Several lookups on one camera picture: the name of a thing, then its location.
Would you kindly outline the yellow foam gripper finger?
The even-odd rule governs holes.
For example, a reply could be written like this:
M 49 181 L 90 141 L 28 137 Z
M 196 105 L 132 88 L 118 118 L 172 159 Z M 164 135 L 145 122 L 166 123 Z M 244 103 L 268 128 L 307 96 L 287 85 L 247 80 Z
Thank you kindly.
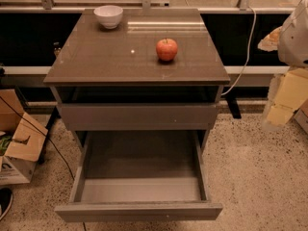
M 262 127 L 277 131 L 286 125 L 308 99 L 308 70 L 291 68 L 275 75 L 269 85 L 268 102 L 262 115 Z

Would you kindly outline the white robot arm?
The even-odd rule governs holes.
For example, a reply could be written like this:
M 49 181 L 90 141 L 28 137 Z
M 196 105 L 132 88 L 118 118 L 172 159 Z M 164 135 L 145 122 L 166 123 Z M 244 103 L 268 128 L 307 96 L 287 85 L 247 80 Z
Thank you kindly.
M 308 0 L 301 0 L 283 25 L 266 35 L 258 48 L 276 50 L 279 61 L 290 67 L 271 79 L 263 112 L 263 128 L 276 131 L 308 99 Z

